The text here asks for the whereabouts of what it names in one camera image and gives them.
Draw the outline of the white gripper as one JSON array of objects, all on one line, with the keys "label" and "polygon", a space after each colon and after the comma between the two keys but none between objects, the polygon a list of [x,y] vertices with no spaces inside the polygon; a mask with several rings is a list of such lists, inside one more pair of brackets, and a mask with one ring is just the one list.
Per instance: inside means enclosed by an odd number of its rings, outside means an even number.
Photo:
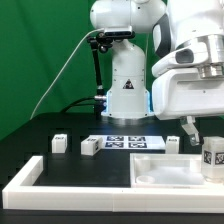
[{"label": "white gripper", "polygon": [[224,114],[224,78],[201,79],[196,68],[169,70],[153,82],[152,103],[160,120],[182,117],[191,145],[199,145],[194,117]]}]

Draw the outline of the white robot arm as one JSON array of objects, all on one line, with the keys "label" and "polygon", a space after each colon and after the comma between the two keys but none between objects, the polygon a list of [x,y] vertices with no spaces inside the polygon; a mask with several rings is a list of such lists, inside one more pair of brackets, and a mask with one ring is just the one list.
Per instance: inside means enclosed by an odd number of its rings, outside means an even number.
[{"label": "white robot arm", "polygon": [[224,114],[224,0],[96,0],[90,20],[112,50],[102,116],[178,119],[203,145],[195,119]]}]

